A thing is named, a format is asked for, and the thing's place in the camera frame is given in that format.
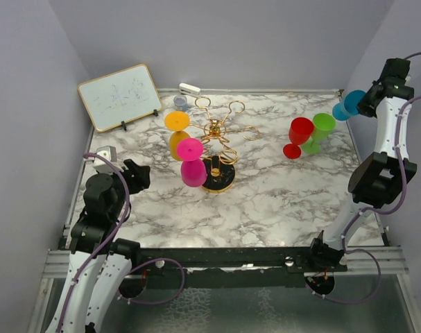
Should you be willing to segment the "blue wine glass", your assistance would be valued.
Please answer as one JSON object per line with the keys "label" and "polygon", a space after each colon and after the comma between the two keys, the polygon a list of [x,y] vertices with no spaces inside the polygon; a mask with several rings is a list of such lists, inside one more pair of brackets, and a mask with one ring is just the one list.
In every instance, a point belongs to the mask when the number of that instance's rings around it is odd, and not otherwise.
{"label": "blue wine glass", "polygon": [[363,90],[353,90],[348,93],[340,103],[332,108],[333,118],[338,121],[346,121],[357,116],[359,114],[357,106],[365,94]]}

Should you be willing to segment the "green wine glass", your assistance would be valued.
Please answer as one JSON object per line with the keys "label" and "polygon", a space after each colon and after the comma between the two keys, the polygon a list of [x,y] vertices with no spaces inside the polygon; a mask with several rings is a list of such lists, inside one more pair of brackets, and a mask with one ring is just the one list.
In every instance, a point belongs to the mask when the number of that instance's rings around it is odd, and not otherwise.
{"label": "green wine glass", "polygon": [[301,145],[302,150],[309,155],[319,152],[319,142],[326,139],[336,127],[335,118],[324,112],[316,114],[312,119],[312,123],[314,125],[314,131],[311,134],[311,138]]}

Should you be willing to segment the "orange wine glass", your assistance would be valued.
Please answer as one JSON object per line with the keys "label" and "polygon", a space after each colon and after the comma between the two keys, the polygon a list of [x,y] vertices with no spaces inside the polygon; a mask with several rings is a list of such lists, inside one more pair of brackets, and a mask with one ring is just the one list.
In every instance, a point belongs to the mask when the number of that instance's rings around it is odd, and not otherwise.
{"label": "orange wine glass", "polygon": [[177,147],[182,140],[189,138],[189,134],[185,131],[189,126],[189,116],[183,111],[173,111],[165,117],[164,124],[168,130],[172,131],[169,139],[171,157],[174,160],[181,161],[182,159],[177,153]]}

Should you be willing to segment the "pink wine glass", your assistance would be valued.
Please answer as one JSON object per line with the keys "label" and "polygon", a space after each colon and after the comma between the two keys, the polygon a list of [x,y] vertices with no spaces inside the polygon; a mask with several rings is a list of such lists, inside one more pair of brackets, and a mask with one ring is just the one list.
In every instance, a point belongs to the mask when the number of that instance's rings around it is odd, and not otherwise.
{"label": "pink wine glass", "polygon": [[203,144],[194,138],[186,138],[177,145],[177,154],[182,160],[182,181],[189,187],[200,187],[207,179],[205,163],[201,160]]}

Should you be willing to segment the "red wine glass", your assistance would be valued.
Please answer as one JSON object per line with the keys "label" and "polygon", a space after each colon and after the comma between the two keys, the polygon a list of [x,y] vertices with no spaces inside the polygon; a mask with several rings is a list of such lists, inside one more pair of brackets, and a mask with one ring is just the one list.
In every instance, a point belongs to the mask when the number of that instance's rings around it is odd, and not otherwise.
{"label": "red wine glass", "polygon": [[283,154],[288,159],[297,159],[301,156],[300,146],[304,144],[314,131],[313,122],[306,117],[292,120],[289,128],[290,143],[283,147]]}

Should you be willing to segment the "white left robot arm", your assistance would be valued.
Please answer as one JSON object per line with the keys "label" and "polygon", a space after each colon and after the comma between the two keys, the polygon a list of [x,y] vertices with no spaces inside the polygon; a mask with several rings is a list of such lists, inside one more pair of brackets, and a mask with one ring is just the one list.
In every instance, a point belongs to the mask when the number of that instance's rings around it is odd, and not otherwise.
{"label": "white left robot arm", "polygon": [[127,274],[141,267],[140,245],[115,237],[130,216],[130,195],[148,189],[150,167],[106,162],[85,183],[84,208],[71,229],[69,265],[47,332],[100,332],[105,314]]}

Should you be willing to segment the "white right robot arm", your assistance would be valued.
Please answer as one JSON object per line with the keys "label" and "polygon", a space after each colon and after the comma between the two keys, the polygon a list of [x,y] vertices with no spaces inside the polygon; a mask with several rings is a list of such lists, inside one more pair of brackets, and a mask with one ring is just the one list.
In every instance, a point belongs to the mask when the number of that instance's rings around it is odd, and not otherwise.
{"label": "white right robot arm", "polygon": [[332,114],[337,120],[366,116],[377,120],[377,136],[373,152],[352,173],[346,204],[334,222],[310,245],[308,266],[314,271],[337,266],[346,252],[350,238],[373,213],[396,198],[403,199],[417,165],[409,160],[406,130],[414,89],[407,76],[411,62],[389,58],[379,78],[366,92],[354,90],[335,105]]}

